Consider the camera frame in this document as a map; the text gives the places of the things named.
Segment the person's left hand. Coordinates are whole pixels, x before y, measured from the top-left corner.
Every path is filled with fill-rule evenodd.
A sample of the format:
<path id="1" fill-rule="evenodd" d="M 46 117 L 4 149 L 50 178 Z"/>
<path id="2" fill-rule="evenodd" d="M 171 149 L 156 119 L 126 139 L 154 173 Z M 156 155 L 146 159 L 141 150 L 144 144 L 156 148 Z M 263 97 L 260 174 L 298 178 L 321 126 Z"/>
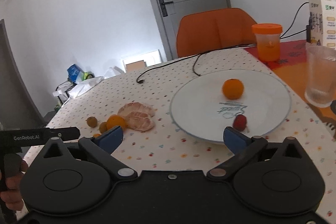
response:
<path id="1" fill-rule="evenodd" d="M 8 190 L 1 192 L 1 200 L 10 210 L 21 211 L 23 209 L 24 202 L 20 192 L 20 183 L 28 167 L 28 164 L 22 160 L 19 172 L 15 176 L 6 179 Z"/>

